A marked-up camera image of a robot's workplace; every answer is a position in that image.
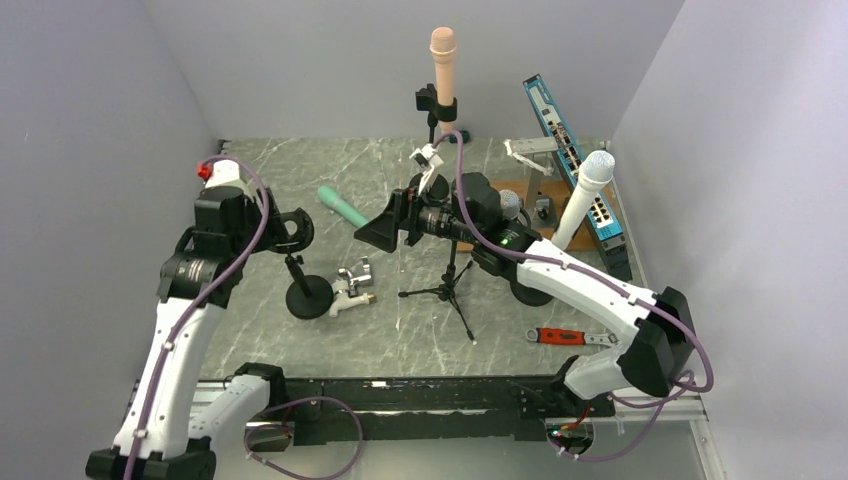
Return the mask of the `black shock mount desk stand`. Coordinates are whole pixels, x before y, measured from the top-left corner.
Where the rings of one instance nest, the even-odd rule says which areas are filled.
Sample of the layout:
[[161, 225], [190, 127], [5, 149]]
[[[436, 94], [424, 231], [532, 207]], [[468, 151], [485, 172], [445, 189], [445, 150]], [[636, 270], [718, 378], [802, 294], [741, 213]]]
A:
[[285, 256], [285, 265], [293, 280], [285, 296], [289, 312], [301, 320], [313, 320], [324, 315], [332, 305], [334, 290], [325, 278], [304, 273], [304, 260], [300, 255], [314, 240], [312, 218], [302, 208], [276, 212], [269, 226], [270, 250]]

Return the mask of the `mint green microphone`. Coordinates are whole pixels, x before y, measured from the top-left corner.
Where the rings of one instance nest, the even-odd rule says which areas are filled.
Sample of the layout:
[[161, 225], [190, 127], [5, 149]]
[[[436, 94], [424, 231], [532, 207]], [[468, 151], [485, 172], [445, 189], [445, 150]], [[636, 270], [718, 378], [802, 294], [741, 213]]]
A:
[[368, 223], [368, 219], [345, 201], [332, 187], [321, 186], [317, 191], [317, 195], [324, 206], [340, 215], [355, 228], [361, 228]]

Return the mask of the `black round base clip stand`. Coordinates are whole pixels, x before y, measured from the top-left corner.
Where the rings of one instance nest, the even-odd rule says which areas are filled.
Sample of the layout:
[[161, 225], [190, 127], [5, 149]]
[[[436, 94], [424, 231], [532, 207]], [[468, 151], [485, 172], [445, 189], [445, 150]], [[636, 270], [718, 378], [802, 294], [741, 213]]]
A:
[[453, 122], [457, 119], [458, 101], [452, 100], [450, 105], [441, 105], [438, 101], [438, 91], [433, 83], [415, 92], [416, 110], [428, 113], [429, 143], [435, 140], [436, 127], [441, 122]]

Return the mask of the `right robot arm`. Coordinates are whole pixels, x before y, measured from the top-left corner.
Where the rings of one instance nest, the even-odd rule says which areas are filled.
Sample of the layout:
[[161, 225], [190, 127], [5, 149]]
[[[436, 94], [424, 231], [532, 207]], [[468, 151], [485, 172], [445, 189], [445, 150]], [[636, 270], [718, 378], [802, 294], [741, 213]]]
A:
[[508, 218], [501, 195], [479, 172], [448, 182], [437, 176], [435, 191], [421, 193], [418, 181], [391, 193], [385, 209], [358, 228], [355, 239], [392, 253], [400, 232], [413, 246], [424, 235], [472, 245], [472, 258], [489, 274], [506, 279], [527, 305], [560, 300], [600, 322], [616, 343], [590, 356], [568, 359], [557, 372], [551, 401], [574, 415], [589, 400], [632, 387], [666, 397], [679, 385], [694, 349], [685, 297], [612, 277], [556, 247], [532, 228]]

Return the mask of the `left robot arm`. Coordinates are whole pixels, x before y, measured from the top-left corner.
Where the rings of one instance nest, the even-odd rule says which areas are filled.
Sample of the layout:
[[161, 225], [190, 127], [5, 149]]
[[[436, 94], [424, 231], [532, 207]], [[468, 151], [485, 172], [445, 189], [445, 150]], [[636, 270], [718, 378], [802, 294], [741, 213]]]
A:
[[190, 410], [211, 338], [253, 253], [287, 232], [272, 190], [205, 188], [188, 227], [163, 263], [154, 336], [131, 405], [111, 447], [90, 453], [90, 479], [211, 479], [212, 428], [194, 430]]

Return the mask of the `black tripod shock mount stand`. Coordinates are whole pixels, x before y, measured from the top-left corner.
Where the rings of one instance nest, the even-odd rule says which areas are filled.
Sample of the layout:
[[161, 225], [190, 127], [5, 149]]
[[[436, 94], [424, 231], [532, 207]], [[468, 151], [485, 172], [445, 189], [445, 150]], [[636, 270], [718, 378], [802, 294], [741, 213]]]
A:
[[408, 298], [415, 295], [423, 295], [430, 294], [436, 296], [440, 301], [447, 302], [451, 305], [451, 307], [457, 312], [462, 322], [463, 328], [465, 330], [466, 336], [468, 340], [475, 345], [476, 338], [465, 318], [465, 315], [458, 303], [456, 287], [463, 278], [464, 274], [468, 272], [472, 267], [474, 262], [469, 260], [466, 265], [461, 269], [457, 270], [456, 260], [458, 254], [458, 246], [459, 242], [457, 240], [451, 241], [451, 250], [448, 264], [446, 266], [445, 272], [441, 276], [441, 283], [436, 287], [418, 289], [418, 290], [405, 290], [399, 291], [397, 296], [399, 298]]

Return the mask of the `grey condenser microphone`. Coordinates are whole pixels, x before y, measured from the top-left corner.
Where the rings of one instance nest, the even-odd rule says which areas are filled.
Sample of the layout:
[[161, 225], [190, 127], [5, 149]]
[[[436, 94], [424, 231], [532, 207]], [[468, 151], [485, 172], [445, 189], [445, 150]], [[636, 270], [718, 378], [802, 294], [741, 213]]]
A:
[[521, 197], [510, 189], [501, 189], [499, 196], [503, 217], [507, 220], [515, 220], [523, 209]]

